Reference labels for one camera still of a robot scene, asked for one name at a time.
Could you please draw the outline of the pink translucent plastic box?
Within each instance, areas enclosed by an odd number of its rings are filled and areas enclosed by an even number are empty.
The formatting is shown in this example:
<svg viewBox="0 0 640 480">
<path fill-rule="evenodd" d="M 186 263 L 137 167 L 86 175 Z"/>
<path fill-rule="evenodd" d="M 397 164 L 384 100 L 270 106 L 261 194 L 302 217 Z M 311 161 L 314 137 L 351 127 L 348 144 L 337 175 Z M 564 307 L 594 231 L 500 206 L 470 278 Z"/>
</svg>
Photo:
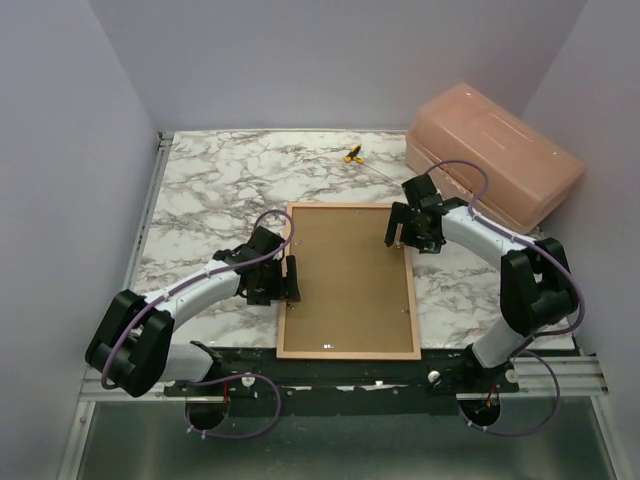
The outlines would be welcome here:
<svg viewBox="0 0 640 480">
<path fill-rule="evenodd" d="M 430 173 L 445 198 L 465 201 L 489 188 L 475 209 L 521 234 L 534 230 L 579 183 L 584 162 L 466 83 L 423 105 L 406 133 L 406 164 Z"/>
</svg>

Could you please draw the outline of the aluminium extrusion frame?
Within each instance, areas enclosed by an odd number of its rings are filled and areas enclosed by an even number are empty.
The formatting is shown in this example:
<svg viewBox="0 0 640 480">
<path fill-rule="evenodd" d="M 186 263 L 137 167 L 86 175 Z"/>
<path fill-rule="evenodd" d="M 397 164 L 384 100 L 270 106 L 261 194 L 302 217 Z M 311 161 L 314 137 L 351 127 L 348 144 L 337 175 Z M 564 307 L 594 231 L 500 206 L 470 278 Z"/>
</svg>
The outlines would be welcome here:
<svg viewBox="0 0 640 480">
<path fill-rule="evenodd" d="M 159 138 L 149 122 L 100 130 L 50 168 L 49 235 L 55 303 L 47 336 L 45 411 L 55 431 L 42 444 L 49 462 L 37 478 L 59 472 L 84 370 L 84 351 L 111 298 L 122 287 Z"/>
</svg>

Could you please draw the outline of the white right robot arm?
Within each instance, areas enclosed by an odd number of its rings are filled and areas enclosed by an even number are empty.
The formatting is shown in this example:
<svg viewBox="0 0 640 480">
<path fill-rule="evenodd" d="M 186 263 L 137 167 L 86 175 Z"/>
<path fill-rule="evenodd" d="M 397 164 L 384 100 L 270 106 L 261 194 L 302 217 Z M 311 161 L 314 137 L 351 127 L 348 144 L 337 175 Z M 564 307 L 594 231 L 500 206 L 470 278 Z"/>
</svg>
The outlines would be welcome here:
<svg viewBox="0 0 640 480">
<path fill-rule="evenodd" d="M 427 174 L 404 182 L 402 189 L 406 201 L 392 204 L 386 246 L 399 242 L 421 254 L 438 254 L 451 241 L 499 272 L 501 319 L 465 348 L 450 374 L 441 375 L 457 387 L 483 391 L 536 334 L 578 309 L 564 247 L 553 238 L 536 241 L 503 230 L 460 198 L 443 199 Z"/>
</svg>

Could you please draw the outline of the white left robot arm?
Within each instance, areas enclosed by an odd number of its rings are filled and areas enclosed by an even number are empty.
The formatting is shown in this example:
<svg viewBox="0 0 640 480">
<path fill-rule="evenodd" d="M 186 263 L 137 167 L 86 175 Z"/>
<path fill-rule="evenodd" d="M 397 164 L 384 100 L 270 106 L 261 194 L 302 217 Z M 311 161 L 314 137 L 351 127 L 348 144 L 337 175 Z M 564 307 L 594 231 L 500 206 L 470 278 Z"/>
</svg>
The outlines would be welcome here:
<svg viewBox="0 0 640 480">
<path fill-rule="evenodd" d="M 232 297 L 250 305 L 297 302 L 296 259 L 285 254 L 290 238 L 257 226 L 249 240 L 219 250 L 200 270 L 146 294 L 130 289 L 111 301 L 85 352 L 106 389 L 137 398 L 155 384 L 186 381 L 201 395 L 222 380 L 219 357 L 198 341 L 176 344 L 174 333 L 187 321 Z"/>
</svg>

